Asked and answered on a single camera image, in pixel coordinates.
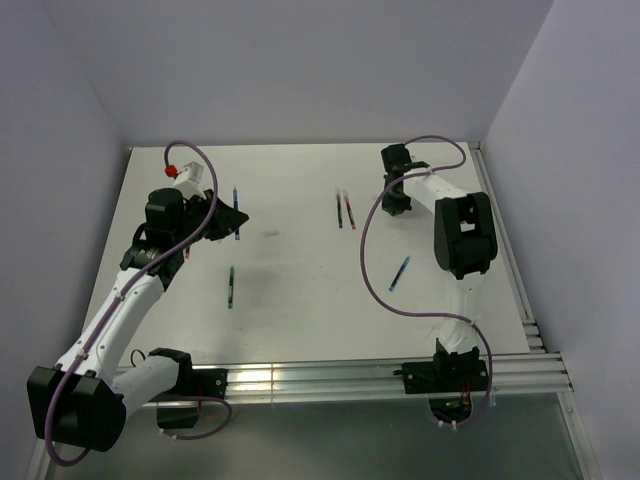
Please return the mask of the red pen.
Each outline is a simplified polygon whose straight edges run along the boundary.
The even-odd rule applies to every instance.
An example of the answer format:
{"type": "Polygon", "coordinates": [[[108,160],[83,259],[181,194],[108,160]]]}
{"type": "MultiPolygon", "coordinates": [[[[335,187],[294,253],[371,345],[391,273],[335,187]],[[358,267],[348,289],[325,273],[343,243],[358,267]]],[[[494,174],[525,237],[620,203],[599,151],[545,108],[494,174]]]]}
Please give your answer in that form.
{"type": "Polygon", "coordinates": [[[345,208],[347,211],[347,216],[348,216],[348,220],[349,220],[349,224],[352,230],[356,230],[356,223],[355,223],[355,218],[353,215],[353,210],[352,210],[352,206],[351,206],[351,201],[349,198],[349,194],[346,190],[342,191],[342,196],[344,199],[344,203],[345,203],[345,208]]]}

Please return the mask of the light blue pen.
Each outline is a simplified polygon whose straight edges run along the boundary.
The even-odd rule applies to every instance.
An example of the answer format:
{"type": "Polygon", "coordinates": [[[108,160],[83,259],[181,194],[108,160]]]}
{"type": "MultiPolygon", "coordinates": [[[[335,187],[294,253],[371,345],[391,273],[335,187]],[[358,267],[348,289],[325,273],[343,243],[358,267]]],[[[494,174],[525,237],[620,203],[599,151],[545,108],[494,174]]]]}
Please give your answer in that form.
{"type": "Polygon", "coordinates": [[[411,259],[411,256],[406,256],[404,258],[403,262],[399,266],[396,274],[394,275],[394,277],[393,277],[393,279],[392,279],[392,281],[391,281],[391,283],[390,283],[390,285],[388,287],[388,291],[389,292],[394,292],[395,291],[395,289],[396,289],[396,287],[398,285],[398,282],[400,281],[404,271],[406,270],[406,268],[407,268],[407,266],[408,266],[408,264],[410,262],[410,259],[411,259]]]}

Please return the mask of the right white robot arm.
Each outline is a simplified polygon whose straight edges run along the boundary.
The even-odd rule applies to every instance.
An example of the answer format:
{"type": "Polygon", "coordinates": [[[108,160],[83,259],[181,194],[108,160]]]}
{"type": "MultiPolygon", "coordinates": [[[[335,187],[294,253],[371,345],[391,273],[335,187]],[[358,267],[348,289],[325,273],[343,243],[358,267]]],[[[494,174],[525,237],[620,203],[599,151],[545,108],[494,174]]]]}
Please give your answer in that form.
{"type": "Polygon", "coordinates": [[[441,388],[452,390],[468,374],[461,358],[478,350],[473,324],[479,286],[498,253],[491,202],[487,194],[458,188],[428,164],[413,161],[403,144],[384,148],[381,157],[385,184],[393,186],[382,200],[382,210],[397,216],[417,202],[432,214],[435,260],[450,281],[445,293],[448,308],[467,319],[444,319],[436,337],[436,352],[446,357],[433,365],[433,378],[441,388]]]}

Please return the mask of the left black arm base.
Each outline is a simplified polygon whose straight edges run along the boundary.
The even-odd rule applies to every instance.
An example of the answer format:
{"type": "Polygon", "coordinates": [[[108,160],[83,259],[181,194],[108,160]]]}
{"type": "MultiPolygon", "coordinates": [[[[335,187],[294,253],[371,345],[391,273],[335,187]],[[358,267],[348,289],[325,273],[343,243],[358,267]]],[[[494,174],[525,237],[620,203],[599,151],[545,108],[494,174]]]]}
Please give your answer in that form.
{"type": "Polygon", "coordinates": [[[174,440],[198,440],[221,431],[233,415],[232,406],[224,399],[226,385],[226,369],[196,369],[186,382],[154,397],[161,433],[174,440]],[[194,434],[200,420],[207,425],[219,420],[219,424],[194,434]]]}

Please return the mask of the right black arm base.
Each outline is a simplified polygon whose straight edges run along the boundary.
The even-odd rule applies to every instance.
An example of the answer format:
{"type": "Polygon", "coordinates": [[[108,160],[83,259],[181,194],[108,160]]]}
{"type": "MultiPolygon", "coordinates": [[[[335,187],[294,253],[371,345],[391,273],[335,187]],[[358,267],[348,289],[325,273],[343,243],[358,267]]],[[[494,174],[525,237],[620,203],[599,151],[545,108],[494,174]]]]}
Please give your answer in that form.
{"type": "Polygon", "coordinates": [[[438,427],[451,430],[471,420],[474,393],[484,394],[481,406],[486,406],[492,390],[491,367],[480,358],[478,347],[466,353],[440,349],[429,361],[402,363],[393,375],[402,379],[407,395],[427,395],[438,427]]]}

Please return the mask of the purple pen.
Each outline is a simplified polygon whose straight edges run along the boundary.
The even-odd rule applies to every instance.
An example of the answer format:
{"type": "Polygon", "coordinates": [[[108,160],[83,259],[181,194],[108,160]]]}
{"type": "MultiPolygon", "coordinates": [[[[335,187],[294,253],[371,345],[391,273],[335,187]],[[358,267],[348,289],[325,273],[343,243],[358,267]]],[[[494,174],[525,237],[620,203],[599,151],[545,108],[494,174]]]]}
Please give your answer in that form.
{"type": "Polygon", "coordinates": [[[337,222],[338,228],[342,229],[344,227],[343,223],[343,212],[342,212],[342,196],[340,189],[336,189],[335,191],[335,199],[336,199],[336,212],[337,212],[337,222]]]}

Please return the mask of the dark blue pen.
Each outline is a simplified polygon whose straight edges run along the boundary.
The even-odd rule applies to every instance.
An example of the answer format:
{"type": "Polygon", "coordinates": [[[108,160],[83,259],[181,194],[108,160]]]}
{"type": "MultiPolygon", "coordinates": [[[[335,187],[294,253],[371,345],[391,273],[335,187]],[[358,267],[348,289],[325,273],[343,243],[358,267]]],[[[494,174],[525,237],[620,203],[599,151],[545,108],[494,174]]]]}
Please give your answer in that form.
{"type": "MultiPolygon", "coordinates": [[[[237,186],[235,186],[235,185],[233,187],[232,195],[233,195],[233,207],[234,207],[234,210],[239,211],[238,189],[237,189],[237,186]]],[[[239,241],[240,240],[240,228],[237,228],[235,230],[234,235],[235,235],[235,237],[234,237],[235,240],[239,241]]]]}

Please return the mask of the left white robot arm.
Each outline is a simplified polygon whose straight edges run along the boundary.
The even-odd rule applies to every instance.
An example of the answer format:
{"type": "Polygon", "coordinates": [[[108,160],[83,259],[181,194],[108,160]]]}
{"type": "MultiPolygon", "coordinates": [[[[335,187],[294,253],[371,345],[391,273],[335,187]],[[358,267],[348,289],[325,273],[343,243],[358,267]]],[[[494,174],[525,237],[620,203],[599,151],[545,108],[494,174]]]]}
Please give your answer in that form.
{"type": "Polygon", "coordinates": [[[202,239],[222,240],[248,220],[212,190],[189,198],[176,188],[149,194],[145,221],[96,316],[54,366],[35,368],[27,380],[35,433],[57,465],[80,461],[63,459],[58,444],[84,454],[110,450],[128,417],[154,399],[225,402],[226,373],[203,380],[183,351],[156,348],[127,373],[116,370],[142,320],[183,266],[185,250],[202,239]]]}

